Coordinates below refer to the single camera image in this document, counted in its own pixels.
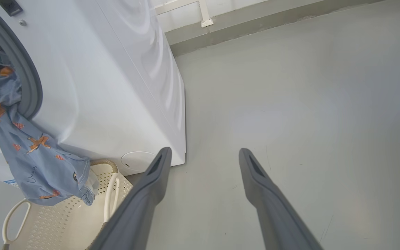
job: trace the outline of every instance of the laundry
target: laundry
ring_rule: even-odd
[[[99,187],[90,160],[63,151],[17,111],[21,82],[15,70],[0,70],[0,147],[24,196],[53,206],[73,195],[91,205]]]

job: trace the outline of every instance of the gray floor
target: gray floor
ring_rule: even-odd
[[[400,249],[400,1],[176,58],[187,163],[148,249],[264,249],[238,150],[251,149],[325,249]]]

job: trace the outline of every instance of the white basket handle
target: white basket handle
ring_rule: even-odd
[[[9,240],[7,237],[7,226],[8,226],[8,222],[10,220],[10,217],[13,215],[13,213],[16,211],[16,209],[18,209],[19,206],[21,206],[23,203],[27,203],[27,211],[26,211],[26,215],[24,215],[24,219],[23,219],[23,223],[21,223],[21,226],[19,227],[18,233],[16,234],[15,239],[13,240]],[[18,239],[19,234],[21,233],[21,230],[24,227],[24,223],[26,222],[27,219],[27,215],[29,214],[30,211],[30,207],[32,206],[32,203],[30,203],[30,201],[27,201],[27,199],[23,199],[20,202],[18,202],[14,207],[12,207],[10,209],[10,211],[8,212],[4,223],[3,223],[3,240],[4,240],[4,244],[10,244],[13,243],[16,239]]]
[[[112,194],[112,189],[114,187],[114,182],[116,182],[116,189],[115,189],[115,200],[114,200],[114,206],[111,211],[111,194]],[[106,199],[105,199],[105,221],[104,223],[108,222],[110,217],[113,215],[115,210],[117,209],[117,202],[118,202],[118,196],[119,196],[119,178],[118,178],[118,173],[113,173],[111,180],[109,181],[108,188],[106,190]]]

